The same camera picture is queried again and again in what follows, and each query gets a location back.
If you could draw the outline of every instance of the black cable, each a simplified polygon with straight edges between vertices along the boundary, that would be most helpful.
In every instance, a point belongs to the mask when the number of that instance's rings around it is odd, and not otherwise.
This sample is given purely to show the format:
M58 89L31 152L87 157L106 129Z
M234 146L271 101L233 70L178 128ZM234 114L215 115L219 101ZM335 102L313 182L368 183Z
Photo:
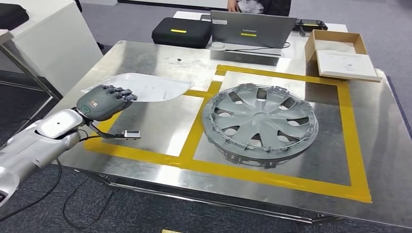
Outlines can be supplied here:
M83 142L83 141L89 140L89 139L91 139L91 138L96 138L96 137L100 137L100 136L99 136L99 135L96 135L96 136L85 137L85 138L80 139L79 142Z
M79 130L79 129L76 129L77 131L83 131L85 134L86 134L86 137L89 137L89 134L86 132L86 130Z
M291 46L291 44L289 42L285 42L286 46L284 46L282 49L286 49L289 48Z
M25 210L25 209L27 209L27 208L30 208L30 207L32 207L32 206L34 206L34 205L36 205L37 203L41 202L44 198L46 198L50 193L52 193L52 192L54 191L54 189L57 187L57 185L58 185L59 182L60 182L60 178L62 177L62 164L60 163L60 161L59 161L58 159L56 159L56 162L57 162L57 164L58 164L58 166L59 166L59 175L58 175L57 181L56 181L56 183L53 185L53 187L52 187L49 191L47 191L47 193L45 193L41 198L39 198L38 200L36 200L35 202L32 202L31 204L28 204L28 205L26 205L25 207L20 208L20 209L18 209L18 210L16 210L16 211L13 211L13 212L7 214L6 216L0 218L0 222L3 222L4 220L10 218L11 216L14 216L14 215L22 212L23 210Z
M76 229L78 229L78 230L81 230L81 231L82 231L82 230L85 230L85 229L87 229L87 228L89 228L89 227L91 227L94 223L96 223L96 222L100 219L100 217L103 215L104 211L106 210L106 208L107 208L107 206L108 206L108 204L109 204L109 201L110 201L110 199L112 198L113 194L117 191L117 190L115 190L115 191L112 191L112 192L110 193L109 197L108 197L107 200L106 200L106 203L104 204L104 207L102 208L102 210L100 211L100 213L99 213L99 215L97 216L96 219L94 219L94 220L93 220L90 224L88 224L87 226L83 226L83 227L76 226L76 224L74 224L74 223L66 216L66 206L67 206L67 202L70 200L70 198L71 198L74 194L77 193L77 190L78 190L83 184L85 184L86 181L88 181L88 179L89 179L89 178L86 178L83 182L81 182L81 183L73 190L73 192L67 197L67 199L65 200L65 202L64 202L64 204L63 204L63 210L62 210L63 218L66 220L67 224L69 224L71 227L74 227L74 228L76 228Z
M291 46L291 44L289 42L285 42L286 46L284 46L282 49L286 49L289 48ZM270 47L263 47L263 48L255 48L255 49L238 49L238 50L224 50L224 51L252 51L252 50L266 50L266 49L274 49L274 48L270 48Z

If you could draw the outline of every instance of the black object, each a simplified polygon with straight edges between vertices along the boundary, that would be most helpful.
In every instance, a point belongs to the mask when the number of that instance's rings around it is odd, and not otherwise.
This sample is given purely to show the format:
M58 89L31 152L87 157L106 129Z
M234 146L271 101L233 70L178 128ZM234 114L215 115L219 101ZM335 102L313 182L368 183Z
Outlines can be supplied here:
M13 30L27 20L29 15L20 5L0 3L0 29Z
M79 11L83 12L83 7L82 7L80 1L79 0L74 0L74 1L76 2L76 5L77 5L77 8L79 8Z
M97 43L97 46L99 46L100 50L103 50L103 49L104 49L104 44L101 44L101 43L99 43L99 42L96 42L96 43Z
M257 0L263 6L263 14L289 16L292 0Z
M152 32L155 44L204 49L211 37L207 21L164 18Z
M321 20L314 19L298 19L292 31L299 32L301 36L305 36L305 32L312 32L312 30L325 30L327 31L327 26Z

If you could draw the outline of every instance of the gray carpet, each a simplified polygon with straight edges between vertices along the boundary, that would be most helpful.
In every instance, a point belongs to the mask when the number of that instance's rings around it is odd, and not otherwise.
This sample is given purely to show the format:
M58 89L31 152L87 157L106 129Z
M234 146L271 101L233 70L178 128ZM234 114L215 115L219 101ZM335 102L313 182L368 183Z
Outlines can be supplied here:
M7 203L17 209L43 195L55 181L57 167L50 165L35 174ZM82 232L63 219L64 200L86 176L63 169L57 189L38 205L0 223L1 232ZM67 216L78 226L92 222L111 190L88 180L67 207ZM305 226L288 220L228 210L205 204L119 190L114 193L101 219L85 230L91 233L160 233L162 229L184 233L409 233L410 230L360 221L342 220Z
M162 18L172 17L178 10L129 4L118 4L115 7L83 4L83 7L83 15L97 41L107 45L113 45L118 40L151 42L153 28ZM412 86L407 73L411 70L407 60L412 54L408 43L412 35L411 13L412 2L409 0L293 0L291 15L345 23L350 31L362 33L375 66L391 75L400 102L411 120L412 106L407 96ZM0 140L5 138L0 132ZM0 216L36 200L49 189L56 177L57 167L54 165L37 173L17 191ZM0 231L81 232L64 221L61 209L70 192L85 178L85 175L65 168L61 183L49 197L0 223ZM90 223L103 208L110 192L92 180L87 181L69 202L68 217L80 226ZM184 233L412 232L354 220L303 226L288 220L124 190L114 193L102 218L85 232L159 233L162 229Z
M2 109L14 109L8 114L1 114L0 146L25 123L20 119L30 117L48 97L44 92L0 84L0 106Z

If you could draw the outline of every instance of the yellow label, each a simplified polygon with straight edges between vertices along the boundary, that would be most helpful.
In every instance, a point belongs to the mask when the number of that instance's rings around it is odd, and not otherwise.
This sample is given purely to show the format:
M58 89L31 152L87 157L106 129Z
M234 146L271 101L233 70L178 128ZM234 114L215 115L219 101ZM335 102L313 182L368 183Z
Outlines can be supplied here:
M241 35L244 35L244 36L253 36L253 37L258 36L258 35L256 35L256 34L250 34L250 33L241 33Z
M187 33L187 31L185 30L177 30L177 29L171 29L170 31L174 33Z

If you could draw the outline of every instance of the black case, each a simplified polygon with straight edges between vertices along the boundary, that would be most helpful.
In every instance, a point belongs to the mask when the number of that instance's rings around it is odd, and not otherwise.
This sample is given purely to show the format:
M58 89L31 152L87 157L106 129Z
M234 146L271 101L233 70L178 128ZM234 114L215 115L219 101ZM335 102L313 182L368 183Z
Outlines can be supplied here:
M27 20L29 15L20 5L0 3L0 29L13 30Z
M164 18L152 32L155 44L204 49L211 36L207 21Z

